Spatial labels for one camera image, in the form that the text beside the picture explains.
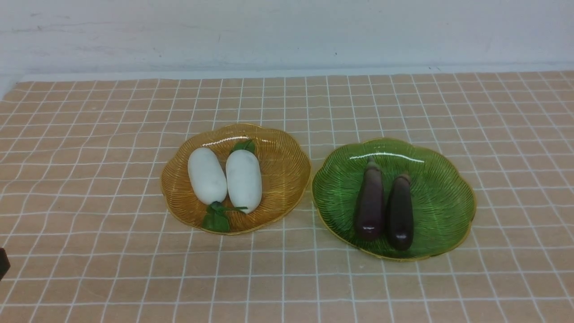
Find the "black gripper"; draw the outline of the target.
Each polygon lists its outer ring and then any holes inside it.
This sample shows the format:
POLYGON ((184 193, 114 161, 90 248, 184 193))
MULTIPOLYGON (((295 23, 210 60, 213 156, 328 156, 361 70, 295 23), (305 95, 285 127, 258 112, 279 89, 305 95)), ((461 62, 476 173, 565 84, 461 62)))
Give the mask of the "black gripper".
POLYGON ((0 280, 6 276, 10 270, 11 264, 9 262, 8 254, 4 248, 0 248, 0 280))

